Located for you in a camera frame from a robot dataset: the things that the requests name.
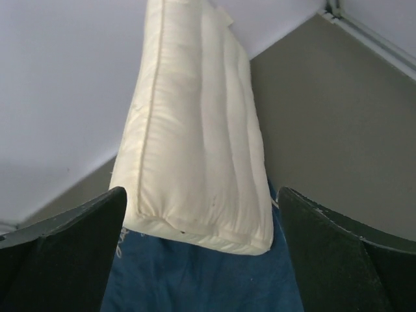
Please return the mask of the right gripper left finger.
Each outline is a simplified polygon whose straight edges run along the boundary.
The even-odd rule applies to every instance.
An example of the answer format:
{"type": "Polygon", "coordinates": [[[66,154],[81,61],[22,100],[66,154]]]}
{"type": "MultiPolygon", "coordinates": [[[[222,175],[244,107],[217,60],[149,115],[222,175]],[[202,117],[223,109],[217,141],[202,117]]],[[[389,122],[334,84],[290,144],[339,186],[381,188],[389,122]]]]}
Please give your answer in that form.
{"type": "Polygon", "coordinates": [[[1,235],[2,311],[99,311],[127,194],[116,187],[1,235]]]}

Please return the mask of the dark blue embroidered pillowcase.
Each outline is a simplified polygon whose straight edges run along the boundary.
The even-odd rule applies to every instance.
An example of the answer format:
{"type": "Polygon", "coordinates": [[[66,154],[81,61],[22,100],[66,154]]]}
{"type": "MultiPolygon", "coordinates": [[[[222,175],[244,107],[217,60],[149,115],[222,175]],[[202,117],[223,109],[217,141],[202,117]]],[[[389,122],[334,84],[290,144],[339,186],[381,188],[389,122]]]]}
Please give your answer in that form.
{"type": "Polygon", "coordinates": [[[102,311],[303,311],[275,190],[274,241],[233,255],[122,229],[102,311]]]}

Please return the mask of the cream pillow with bear print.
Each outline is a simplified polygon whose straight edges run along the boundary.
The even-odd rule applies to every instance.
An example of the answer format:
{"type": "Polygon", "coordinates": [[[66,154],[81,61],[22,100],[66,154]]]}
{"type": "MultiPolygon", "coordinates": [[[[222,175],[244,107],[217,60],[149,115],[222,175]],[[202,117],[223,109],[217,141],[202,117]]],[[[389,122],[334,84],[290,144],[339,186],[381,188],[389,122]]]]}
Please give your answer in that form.
{"type": "Polygon", "coordinates": [[[261,255],[274,237],[250,60],[208,1],[149,1],[111,187],[122,233],[261,255]]]}

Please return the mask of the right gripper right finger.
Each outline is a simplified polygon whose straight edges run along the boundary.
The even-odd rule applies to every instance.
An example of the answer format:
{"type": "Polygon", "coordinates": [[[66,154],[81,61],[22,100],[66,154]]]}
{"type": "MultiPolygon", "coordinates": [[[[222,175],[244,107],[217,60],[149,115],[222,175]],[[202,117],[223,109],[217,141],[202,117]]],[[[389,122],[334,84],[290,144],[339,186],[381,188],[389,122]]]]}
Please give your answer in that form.
{"type": "Polygon", "coordinates": [[[362,224],[299,192],[278,192],[305,311],[414,311],[415,242],[362,224]]]}

